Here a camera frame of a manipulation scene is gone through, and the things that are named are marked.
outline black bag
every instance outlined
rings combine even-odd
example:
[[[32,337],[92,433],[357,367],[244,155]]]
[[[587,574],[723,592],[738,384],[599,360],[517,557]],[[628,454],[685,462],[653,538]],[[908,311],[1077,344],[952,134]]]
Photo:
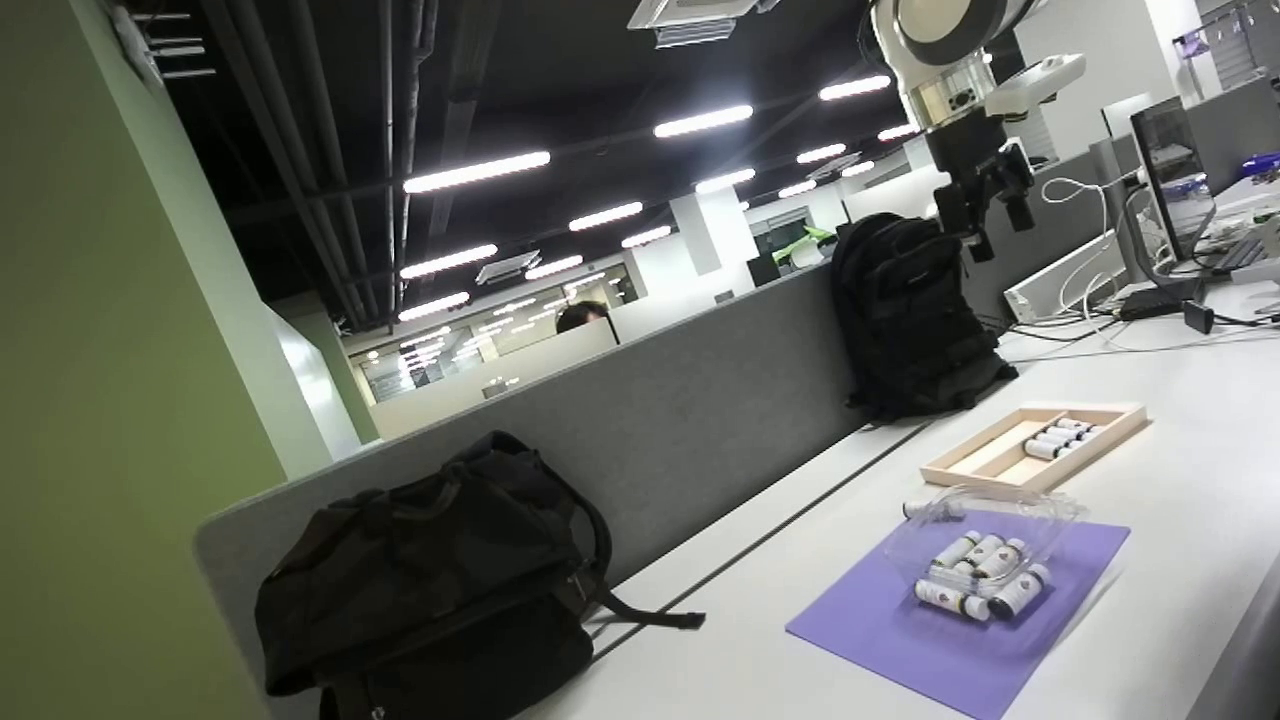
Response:
[[[834,299],[870,419],[971,408],[1015,372],[959,295],[959,237],[932,221],[870,216],[834,256]]]
[[[269,692],[331,720],[501,720],[592,661],[579,619],[702,626],[606,588],[606,515],[517,434],[314,515],[256,595]]]

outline ceiling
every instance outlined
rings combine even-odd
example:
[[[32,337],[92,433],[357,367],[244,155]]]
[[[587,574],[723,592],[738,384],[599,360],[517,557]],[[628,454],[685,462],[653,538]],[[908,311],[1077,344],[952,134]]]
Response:
[[[638,0],[133,0],[195,10],[212,80],[169,82],[266,299],[320,293],[352,329],[473,293],[475,267],[402,283],[402,262],[475,241],[615,256],[702,174],[752,162],[746,201],[803,181],[796,150],[843,138],[880,155],[898,93],[819,104],[830,80],[880,72],[864,0],[782,0],[731,40],[657,52]],[[741,128],[661,144],[653,123],[758,104]],[[425,168],[548,149],[546,172],[405,201]],[[568,233],[644,201],[644,216]]]

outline purple mat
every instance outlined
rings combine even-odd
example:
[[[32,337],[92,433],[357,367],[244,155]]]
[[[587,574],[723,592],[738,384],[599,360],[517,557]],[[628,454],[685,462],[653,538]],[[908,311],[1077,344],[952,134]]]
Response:
[[[1053,592],[1015,625],[964,625],[920,609],[901,565],[928,559],[959,533],[1036,536],[1019,515],[967,513],[957,522],[898,529],[842,574],[789,632],[964,716],[1004,716],[1105,574],[1128,529],[1068,522],[1053,557]]]

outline computer monitor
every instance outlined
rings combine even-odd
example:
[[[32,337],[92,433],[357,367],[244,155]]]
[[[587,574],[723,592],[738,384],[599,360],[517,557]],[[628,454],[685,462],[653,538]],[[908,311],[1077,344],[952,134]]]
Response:
[[[1155,221],[1164,225],[1173,252],[1189,260],[1216,204],[1183,104],[1164,100],[1136,113],[1131,134],[1149,168]]]

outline wooden tray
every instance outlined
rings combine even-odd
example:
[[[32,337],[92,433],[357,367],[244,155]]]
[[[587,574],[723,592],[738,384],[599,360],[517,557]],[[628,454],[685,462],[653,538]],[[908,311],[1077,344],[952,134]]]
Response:
[[[1036,434],[1053,419],[1083,419],[1095,433],[1056,461],[1025,454],[1025,440]],[[967,442],[952,446],[949,454],[920,468],[928,485],[964,485],[985,497],[1034,497],[1066,485],[1083,462],[1102,461],[1131,433],[1149,424],[1149,411],[1136,402],[1117,408],[1015,408],[1002,424],[985,428]]]

